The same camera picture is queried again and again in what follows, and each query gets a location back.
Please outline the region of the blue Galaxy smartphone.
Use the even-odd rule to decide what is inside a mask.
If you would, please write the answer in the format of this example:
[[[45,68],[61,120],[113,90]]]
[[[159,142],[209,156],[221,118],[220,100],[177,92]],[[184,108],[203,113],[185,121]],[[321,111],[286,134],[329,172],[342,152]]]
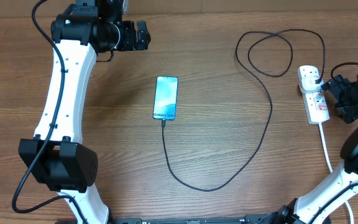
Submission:
[[[153,119],[174,120],[177,108],[178,78],[157,77]]]

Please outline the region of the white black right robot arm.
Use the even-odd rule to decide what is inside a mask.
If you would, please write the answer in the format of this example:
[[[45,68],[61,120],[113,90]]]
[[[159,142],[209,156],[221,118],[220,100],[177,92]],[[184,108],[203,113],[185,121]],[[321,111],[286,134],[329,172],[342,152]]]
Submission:
[[[334,108],[345,123],[358,119],[358,74],[354,82],[337,75],[326,82],[312,84],[311,67],[302,66],[298,76],[305,101],[323,97],[328,91],[336,99]],[[344,142],[340,157],[337,167],[312,191],[264,216],[259,222],[330,223],[330,214],[358,194],[358,128]]]

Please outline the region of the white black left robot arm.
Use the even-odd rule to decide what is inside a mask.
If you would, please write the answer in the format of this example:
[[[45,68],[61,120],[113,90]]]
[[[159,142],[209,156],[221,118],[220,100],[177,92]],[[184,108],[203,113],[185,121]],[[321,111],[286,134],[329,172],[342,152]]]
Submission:
[[[147,50],[144,21],[125,21],[125,0],[77,1],[52,22],[45,39],[53,68],[45,108],[32,139],[18,152],[33,176],[67,202],[76,223],[112,223],[112,212],[96,188],[98,157],[83,145],[86,91],[98,55]]]

